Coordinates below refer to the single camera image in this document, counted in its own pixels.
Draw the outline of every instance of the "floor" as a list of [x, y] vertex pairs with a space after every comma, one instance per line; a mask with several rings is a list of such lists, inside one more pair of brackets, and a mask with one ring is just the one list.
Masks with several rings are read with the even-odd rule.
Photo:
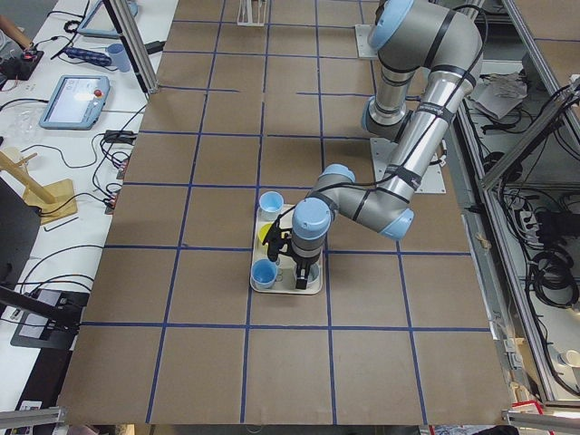
[[[248, 285], [259, 195], [305, 196], [340, 162], [380, 70], [354, 24], [376, 2], [181, 0], [59, 404], [72, 422], [499, 421], [508, 404], [460, 209], [417, 195], [394, 243], [339, 217], [314, 296]], [[417, 81], [411, 93], [421, 93]]]

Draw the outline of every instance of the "white tray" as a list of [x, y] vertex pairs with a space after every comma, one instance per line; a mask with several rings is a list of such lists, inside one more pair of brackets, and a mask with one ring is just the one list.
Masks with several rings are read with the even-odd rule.
[[[282, 208], [282, 212], [287, 211], [292, 205], [284, 204]], [[282, 217], [280, 222], [281, 228], [290, 228], [292, 227], [292, 215], [293, 211], [289, 212], [287, 215]], [[263, 220], [260, 216], [260, 210], [257, 212], [256, 224], [255, 224], [255, 235], [254, 235], [254, 245], [252, 249], [252, 265], [262, 258], [267, 258], [267, 246], [262, 246], [259, 240], [258, 233], [260, 228], [265, 224], [271, 224], [272, 221]], [[313, 283], [309, 284], [305, 290], [300, 290], [295, 288], [296, 287], [296, 279], [295, 279], [295, 266], [296, 263], [294, 260], [289, 256], [278, 256], [279, 265], [278, 265], [278, 276], [275, 279], [274, 285], [270, 288], [256, 288], [255, 283], [253, 282], [252, 278], [250, 278], [250, 285], [254, 290], [260, 293], [279, 293], [279, 294], [286, 294], [286, 295], [316, 295], [320, 290], [323, 288], [323, 261], [322, 255], [318, 258], [316, 264], [318, 265], [318, 270], [320, 274], [318, 276], [318, 280], [314, 281]]]

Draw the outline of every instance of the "light blue tablet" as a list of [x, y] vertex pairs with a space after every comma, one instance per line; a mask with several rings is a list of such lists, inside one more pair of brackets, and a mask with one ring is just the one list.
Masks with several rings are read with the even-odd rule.
[[[134, 1], [128, 0], [127, 5], [129, 6], [131, 14], [135, 16], [139, 11], [137, 4]], [[95, 4], [94, 8], [81, 21], [76, 31], [79, 34], [93, 38], [119, 38], [102, 0], [99, 0]]]
[[101, 75], [64, 75], [39, 125], [44, 129], [89, 130], [99, 119], [110, 88], [109, 79]]

